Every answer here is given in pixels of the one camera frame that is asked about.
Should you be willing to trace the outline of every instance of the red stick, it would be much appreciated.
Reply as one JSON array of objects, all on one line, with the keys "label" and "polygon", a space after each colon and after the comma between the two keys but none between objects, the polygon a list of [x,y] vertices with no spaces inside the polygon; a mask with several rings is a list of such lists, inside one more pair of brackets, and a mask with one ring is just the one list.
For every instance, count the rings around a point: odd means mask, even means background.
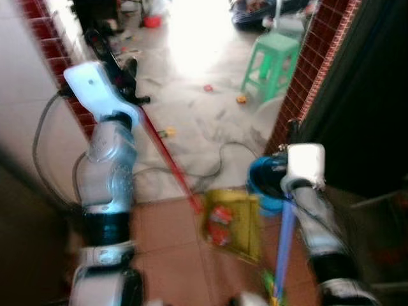
[{"label": "red stick", "polygon": [[180,168],[175,163],[174,159],[171,157],[170,153],[168,152],[166,145],[161,140],[159,134],[157,133],[152,121],[150,121],[149,116],[146,114],[145,110],[139,106],[140,113],[143,115],[144,123],[147,132],[149,133],[150,137],[152,138],[153,142],[156,144],[157,149],[159,150],[160,154],[163,156],[164,160],[167,162],[171,172],[173,173],[174,177],[180,184],[181,188],[183,189],[184,193],[186,194],[190,205],[193,207],[196,214],[199,214],[202,210],[200,201],[194,196],[191,192],[189,186],[187,185],[186,180],[184,179],[183,173],[181,172]]}]

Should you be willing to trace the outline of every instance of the blue bucket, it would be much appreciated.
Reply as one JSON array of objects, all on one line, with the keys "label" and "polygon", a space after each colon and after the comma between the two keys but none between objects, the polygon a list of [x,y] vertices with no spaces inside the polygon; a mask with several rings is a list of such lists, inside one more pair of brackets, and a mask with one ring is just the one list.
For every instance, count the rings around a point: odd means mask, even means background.
[{"label": "blue bucket", "polygon": [[276,154],[261,157],[249,167],[247,188],[259,197],[261,215],[270,217],[282,212],[285,197],[281,179],[286,174],[286,164],[286,155]]}]

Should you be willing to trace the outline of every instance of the blue stick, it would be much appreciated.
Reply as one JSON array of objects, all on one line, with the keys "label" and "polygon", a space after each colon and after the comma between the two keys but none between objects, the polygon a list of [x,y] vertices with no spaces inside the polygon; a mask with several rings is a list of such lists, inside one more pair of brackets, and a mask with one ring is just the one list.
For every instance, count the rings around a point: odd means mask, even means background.
[{"label": "blue stick", "polygon": [[279,302],[282,300],[285,285],[286,270],[288,269],[289,253],[295,227],[295,214],[292,203],[285,201],[283,204],[282,227],[280,229],[278,259],[276,264],[275,290],[273,294]]}]

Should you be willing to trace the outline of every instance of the green stool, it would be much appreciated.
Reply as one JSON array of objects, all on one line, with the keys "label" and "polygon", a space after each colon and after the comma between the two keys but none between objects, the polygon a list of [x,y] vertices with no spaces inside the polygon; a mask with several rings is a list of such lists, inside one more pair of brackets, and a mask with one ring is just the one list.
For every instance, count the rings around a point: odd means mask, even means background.
[{"label": "green stool", "polygon": [[[284,92],[292,78],[298,59],[300,44],[287,36],[270,33],[261,35],[255,42],[241,91],[245,92],[247,84],[252,84],[261,94],[261,103]],[[256,58],[263,54],[261,64]]]}]

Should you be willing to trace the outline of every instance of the white wall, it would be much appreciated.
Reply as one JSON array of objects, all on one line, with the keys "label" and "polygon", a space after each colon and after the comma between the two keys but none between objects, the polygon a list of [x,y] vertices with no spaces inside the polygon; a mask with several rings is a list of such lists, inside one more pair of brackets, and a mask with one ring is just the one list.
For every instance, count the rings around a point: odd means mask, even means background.
[{"label": "white wall", "polygon": [[[14,0],[0,0],[0,151],[39,182],[31,158],[38,119],[57,91],[41,52]],[[73,198],[71,169],[87,141],[63,99],[51,109],[40,159],[57,186]]]}]

